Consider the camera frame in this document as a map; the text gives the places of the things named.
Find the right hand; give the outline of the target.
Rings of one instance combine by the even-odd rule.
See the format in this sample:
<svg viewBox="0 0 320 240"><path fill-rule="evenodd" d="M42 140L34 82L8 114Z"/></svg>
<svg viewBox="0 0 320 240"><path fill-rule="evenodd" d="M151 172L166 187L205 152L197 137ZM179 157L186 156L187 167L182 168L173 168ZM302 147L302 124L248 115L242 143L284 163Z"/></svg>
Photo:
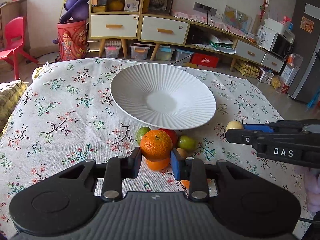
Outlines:
<svg viewBox="0 0 320 240"><path fill-rule="evenodd" d="M295 171L303 175L307 208L310 212L319 211L319 168L295 166Z"/></svg>

